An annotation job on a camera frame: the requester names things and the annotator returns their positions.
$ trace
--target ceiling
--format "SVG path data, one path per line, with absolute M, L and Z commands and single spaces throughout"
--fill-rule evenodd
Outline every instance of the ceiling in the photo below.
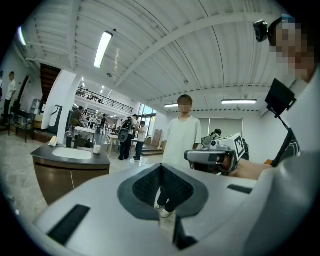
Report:
M 264 113 L 284 67 L 253 23 L 283 12 L 267 0 L 48 0 L 22 26 L 23 51 L 31 65 L 74 71 L 157 111 L 177 111 L 164 105 L 187 93 L 194 111 Z M 114 36 L 98 69 L 104 31 Z M 257 104 L 221 104 L 238 98 Z

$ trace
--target handheld device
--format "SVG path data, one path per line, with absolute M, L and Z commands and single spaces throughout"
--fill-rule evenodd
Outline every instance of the handheld device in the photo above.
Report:
M 212 172 L 212 169 L 222 175 L 233 172 L 240 158 L 245 154 L 245 146 L 241 134 L 236 133 L 212 140 L 210 147 L 202 150 L 188 150 L 184 153 L 184 159 L 194 164 L 194 168 L 202 172 Z M 230 167 L 225 168 L 225 157 L 230 158 Z

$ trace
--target wooden panel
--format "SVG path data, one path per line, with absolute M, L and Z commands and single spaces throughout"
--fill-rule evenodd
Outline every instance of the wooden panel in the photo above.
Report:
M 34 164 L 43 197 L 48 205 L 74 189 L 70 170 L 44 167 Z
M 72 170 L 72 180 L 74 188 L 99 176 L 108 175 L 109 170 Z

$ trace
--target glass window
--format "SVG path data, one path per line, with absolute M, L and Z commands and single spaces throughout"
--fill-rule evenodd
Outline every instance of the glass window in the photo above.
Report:
M 145 106 L 143 114 L 144 115 L 152 114 L 152 108 Z

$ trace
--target floor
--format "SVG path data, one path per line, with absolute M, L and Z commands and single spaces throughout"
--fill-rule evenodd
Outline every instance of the floor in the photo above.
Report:
M 105 135 L 96 134 L 95 139 L 98 145 L 107 149 Z M 12 134 L 8 136 L 7 131 L 0 132 L 0 181 L 2 190 L 11 202 L 16 214 L 23 215 L 33 222 L 48 207 L 36 177 L 31 152 L 42 146 L 43 143 L 36 140 L 24 139 Z M 145 166 L 147 164 L 161 163 L 163 156 L 142 156 L 141 160 L 135 161 L 132 149 L 128 160 L 118 160 L 116 152 L 108 153 L 110 160 L 110 174 L 124 170 Z M 160 226 L 167 237 L 172 240 L 173 227 L 175 225 L 175 213 L 166 219 L 160 220 Z

